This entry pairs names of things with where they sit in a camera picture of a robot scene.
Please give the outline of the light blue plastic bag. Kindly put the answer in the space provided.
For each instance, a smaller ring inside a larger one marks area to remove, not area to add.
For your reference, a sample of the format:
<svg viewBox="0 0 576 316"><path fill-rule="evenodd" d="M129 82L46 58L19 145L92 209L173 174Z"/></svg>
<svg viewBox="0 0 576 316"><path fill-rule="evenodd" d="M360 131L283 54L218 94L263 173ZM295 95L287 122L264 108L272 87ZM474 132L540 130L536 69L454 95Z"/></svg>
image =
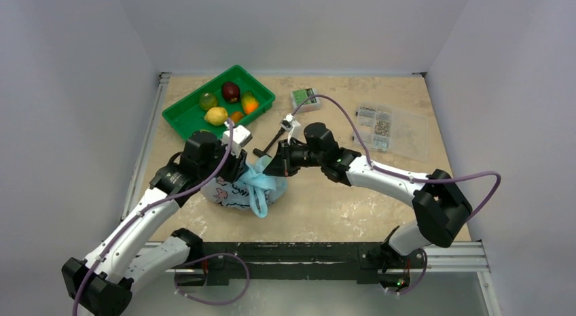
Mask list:
<svg viewBox="0 0 576 316"><path fill-rule="evenodd" d="M268 215L273 205L286 191L287 180L264 174L264 169L272 161L269 156L258 158L254 164L234 183L216 177L200 193L209 201L222 207L252 211L259 218Z"/></svg>

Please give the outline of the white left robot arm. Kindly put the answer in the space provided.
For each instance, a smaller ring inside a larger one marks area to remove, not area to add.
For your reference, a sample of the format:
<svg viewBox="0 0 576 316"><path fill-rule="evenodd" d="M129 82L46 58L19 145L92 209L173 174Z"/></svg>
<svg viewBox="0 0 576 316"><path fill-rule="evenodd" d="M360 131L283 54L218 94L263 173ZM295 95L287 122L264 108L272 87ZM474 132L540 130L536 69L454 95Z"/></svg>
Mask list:
<svg viewBox="0 0 576 316"><path fill-rule="evenodd" d="M62 275L73 299L72 314L121 315L133 295L173 266L202 266L202 239L181 228L158 247L140 254L152 234L212 179L236 181L248 169L244 126L221 137L200 130L158 169L144 195L119 226L84 258L69 258Z"/></svg>

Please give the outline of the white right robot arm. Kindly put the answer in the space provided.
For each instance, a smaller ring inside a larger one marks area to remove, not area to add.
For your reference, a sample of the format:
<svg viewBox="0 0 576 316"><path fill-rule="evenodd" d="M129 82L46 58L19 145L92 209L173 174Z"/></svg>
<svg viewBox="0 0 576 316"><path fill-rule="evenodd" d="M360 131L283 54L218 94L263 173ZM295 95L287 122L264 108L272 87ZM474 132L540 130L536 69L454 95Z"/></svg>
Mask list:
<svg viewBox="0 0 576 316"><path fill-rule="evenodd" d="M264 174L291 177L303 167L318 167L335 183L367 188L411 207L415 220L398 226L380 246L389 266L400 265L410 253L428 245L450 247L471 216L470 203L443 170L412 173L370 162L366 155L339 146L322 122L306 126L304 138L279 141Z"/></svg>

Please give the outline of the small orange fake fruit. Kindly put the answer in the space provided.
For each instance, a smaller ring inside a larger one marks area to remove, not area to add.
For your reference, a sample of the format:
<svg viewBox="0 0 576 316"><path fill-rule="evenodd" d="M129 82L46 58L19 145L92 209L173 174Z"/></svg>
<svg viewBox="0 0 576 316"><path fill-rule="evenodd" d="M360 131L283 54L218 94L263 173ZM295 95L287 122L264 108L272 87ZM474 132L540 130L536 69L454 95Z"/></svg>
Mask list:
<svg viewBox="0 0 576 316"><path fill-rule="evenodd" d="M235 111L232 114L230 114L230 119L233 121L233 123L238 124L243 118L244 118L244 113L241 111Z"/></svg>

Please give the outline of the yellow fake lemon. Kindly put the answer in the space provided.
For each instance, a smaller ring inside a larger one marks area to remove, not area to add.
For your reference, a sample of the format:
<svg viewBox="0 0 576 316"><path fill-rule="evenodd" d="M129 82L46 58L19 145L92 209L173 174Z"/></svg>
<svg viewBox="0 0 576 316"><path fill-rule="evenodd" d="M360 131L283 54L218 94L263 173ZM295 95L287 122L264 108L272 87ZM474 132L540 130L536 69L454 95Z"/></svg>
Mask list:
<svg viewBox="0 0 576 316"><path fill-rule="evenodd" d="M204 120L213 126L222 126L227 119L228 111L223 107L214 107L204 115Z"/></svg>

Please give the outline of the orange green fake mango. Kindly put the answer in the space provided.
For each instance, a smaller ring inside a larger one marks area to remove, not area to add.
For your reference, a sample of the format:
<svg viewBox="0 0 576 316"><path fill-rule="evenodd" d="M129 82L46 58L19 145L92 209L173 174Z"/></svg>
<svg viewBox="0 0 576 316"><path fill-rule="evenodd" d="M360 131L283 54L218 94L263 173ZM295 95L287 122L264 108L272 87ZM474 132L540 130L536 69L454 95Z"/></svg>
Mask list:
<svg viewBox="0 0 576 316"><path fill-rule="evenodd" d="M245 115L253 113L259 107L259 102L251 91L246 91L241 94L240 103Z"/></svg>

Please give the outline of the green fake round fruit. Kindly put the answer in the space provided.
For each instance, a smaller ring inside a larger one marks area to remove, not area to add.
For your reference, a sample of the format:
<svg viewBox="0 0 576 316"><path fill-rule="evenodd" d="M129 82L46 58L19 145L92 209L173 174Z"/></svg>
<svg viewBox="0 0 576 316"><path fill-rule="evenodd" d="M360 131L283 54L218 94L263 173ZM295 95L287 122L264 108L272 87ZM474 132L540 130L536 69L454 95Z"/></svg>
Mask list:
<svg viewBox="0 0 576 316"><path fill-rule="evenodd" d="M218 99L212 92L204 92L200 95L198 99L198 105L204 111L208 111L214 107L218 107Z"/></svg>

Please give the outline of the dark red fake mango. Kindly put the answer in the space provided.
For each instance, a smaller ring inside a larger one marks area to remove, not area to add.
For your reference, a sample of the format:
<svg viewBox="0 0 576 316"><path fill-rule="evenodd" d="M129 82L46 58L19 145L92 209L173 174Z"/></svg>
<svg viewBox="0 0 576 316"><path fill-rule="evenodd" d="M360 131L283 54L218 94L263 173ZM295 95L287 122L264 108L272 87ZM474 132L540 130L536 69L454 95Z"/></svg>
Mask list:
<svg viewBox="0 0 576 316"><path fill-rule="evenodd" d="M225 82L221 87L221 95L228 103L237 103L240 100L240 87L234 82Z"/></svg>

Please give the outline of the black rubber mallet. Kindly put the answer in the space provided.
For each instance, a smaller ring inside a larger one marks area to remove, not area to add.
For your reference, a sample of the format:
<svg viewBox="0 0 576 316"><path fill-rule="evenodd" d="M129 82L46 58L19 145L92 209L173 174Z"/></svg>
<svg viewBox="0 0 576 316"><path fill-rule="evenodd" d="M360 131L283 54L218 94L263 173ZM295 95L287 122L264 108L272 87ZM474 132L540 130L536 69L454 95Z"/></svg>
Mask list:
<svg viewBox="0 0 576 316"><path fill-rule="evenodd" d="M267 156L269 150L277 143L277 141L280 139L280 137L286 132L286 130L284 128L280 128L278 130L278 132L275 134L275 136L272 138L272 140L267 144L267 146L263 149L260 150L258 148L254 148L253 149L253 154L255 156L257 156L258 158L261 158L262 156Z"/></svg>

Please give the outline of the small green label box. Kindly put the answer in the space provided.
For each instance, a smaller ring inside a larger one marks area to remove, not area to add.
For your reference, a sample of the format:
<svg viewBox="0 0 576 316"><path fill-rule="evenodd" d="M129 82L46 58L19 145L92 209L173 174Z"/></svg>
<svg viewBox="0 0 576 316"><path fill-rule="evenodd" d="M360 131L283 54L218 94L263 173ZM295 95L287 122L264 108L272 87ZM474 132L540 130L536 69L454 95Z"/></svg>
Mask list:
<svg viewBox="0 0 576 316"><path fill-rule="evenodd" d="M318 98L312 98L308 100L310 96L318 94L315 88L304 88L299 90L294 90L291 93L291 104L292 110L295 110L297 107L299 113L316 111L321 108L321 103Z"/></svg>

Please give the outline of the green plastic tray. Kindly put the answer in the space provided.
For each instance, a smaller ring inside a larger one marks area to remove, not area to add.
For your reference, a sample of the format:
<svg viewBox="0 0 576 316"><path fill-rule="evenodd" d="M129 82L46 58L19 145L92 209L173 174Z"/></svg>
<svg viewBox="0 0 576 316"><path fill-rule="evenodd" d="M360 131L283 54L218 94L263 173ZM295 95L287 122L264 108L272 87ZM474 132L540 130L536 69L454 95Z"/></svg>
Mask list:
<svg viewBox="0 0 576 316"><path fill-rule="evenodd" d="M184 140L197 130L221 136L225 122L247 126L272 107L275 95L243 67L234 65L162 112Z"/></svg>

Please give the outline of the clear plastic screw organizer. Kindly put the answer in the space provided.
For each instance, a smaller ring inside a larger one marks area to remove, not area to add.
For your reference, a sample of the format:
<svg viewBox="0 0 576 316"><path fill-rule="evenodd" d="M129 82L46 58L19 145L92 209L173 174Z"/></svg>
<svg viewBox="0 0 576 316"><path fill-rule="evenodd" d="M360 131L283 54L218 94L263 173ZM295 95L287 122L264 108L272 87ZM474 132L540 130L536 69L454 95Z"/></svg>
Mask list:
<svg viewBox="0 0 576 316"><path fill-rule="evenodd" d="M420 162L428 157L426 117L390 105L364 103L355 112L355 125L367 148Z"/></svg>

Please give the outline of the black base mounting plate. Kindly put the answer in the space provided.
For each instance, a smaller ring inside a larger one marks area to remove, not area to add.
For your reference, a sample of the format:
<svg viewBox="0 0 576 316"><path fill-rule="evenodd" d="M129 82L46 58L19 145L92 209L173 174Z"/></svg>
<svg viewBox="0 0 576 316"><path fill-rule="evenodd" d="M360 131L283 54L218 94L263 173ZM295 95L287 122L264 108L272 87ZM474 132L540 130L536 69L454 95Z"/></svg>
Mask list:
<svg viewBox="0 0 576 316"><path fill-rule="evenodd" d="M180 266L182 287L228 285L234 279L354 281L401 289L426 266L421 249L401 256L380 242L206 242L206 262Z"/></svg>

